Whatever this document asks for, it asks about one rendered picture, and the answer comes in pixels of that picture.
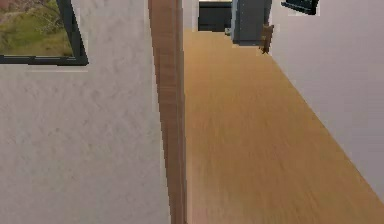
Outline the brown wooden chair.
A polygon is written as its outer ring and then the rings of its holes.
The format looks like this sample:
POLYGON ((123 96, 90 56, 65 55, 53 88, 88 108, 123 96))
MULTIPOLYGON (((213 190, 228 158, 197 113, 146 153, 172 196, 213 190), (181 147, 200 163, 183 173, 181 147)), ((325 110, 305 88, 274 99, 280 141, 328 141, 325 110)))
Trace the brown wooden chair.
POLYGON ((261 34, 261 44, 259 46, 259 49, 262 51, 262 53, 268 53, 271 40, 272 40, 272 34, 273 34, 273 25, 264 25, 262 34, 261 34))

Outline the grey fridge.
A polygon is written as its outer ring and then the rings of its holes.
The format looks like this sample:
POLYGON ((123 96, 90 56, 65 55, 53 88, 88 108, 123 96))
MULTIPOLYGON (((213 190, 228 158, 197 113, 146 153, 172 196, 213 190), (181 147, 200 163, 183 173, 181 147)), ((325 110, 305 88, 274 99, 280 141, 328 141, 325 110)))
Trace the grey fridge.
POLYGON ((271 5, 272 0, 232 0, 232 42, 259 45, 263 26, 269 22, 271 5))

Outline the black framed wall picture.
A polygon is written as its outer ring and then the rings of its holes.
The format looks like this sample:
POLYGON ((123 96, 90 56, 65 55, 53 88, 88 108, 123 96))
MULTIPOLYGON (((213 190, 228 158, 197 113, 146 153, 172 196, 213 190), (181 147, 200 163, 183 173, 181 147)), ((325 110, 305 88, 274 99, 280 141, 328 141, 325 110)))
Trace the black framed wall picture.
POLYGON ((310 15, 317 13, 319 0, 283 0, 281 5, 292 10, 292 15, 310 15))

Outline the brown wooden room door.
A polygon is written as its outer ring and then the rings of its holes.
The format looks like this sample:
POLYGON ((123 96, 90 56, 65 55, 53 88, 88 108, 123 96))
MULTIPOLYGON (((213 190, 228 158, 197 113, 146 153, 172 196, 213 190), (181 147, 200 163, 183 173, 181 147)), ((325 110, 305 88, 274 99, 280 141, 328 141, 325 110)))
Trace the brown wooden room door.
POLYGON ((187 224, 182 0, 148 0, 171 224, 187 224))

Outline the black framed window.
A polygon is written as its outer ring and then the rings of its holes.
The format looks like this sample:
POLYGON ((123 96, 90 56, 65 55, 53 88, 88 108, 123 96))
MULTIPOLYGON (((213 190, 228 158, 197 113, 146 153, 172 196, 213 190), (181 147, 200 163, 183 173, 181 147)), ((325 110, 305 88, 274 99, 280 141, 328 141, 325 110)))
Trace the black framed window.
POLYGON ((0 0, 0 64, 88 63, 71 0, 0 0))

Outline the black kitchen cupboard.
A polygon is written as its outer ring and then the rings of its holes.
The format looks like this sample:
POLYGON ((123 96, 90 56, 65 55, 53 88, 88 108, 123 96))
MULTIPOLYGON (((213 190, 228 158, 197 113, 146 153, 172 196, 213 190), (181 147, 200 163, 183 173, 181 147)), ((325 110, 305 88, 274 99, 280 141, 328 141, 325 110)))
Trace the black kitchen cupboard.
POLYGON ((224 32, 231 26, 231 1, 200 1, 198 30, 224 32))

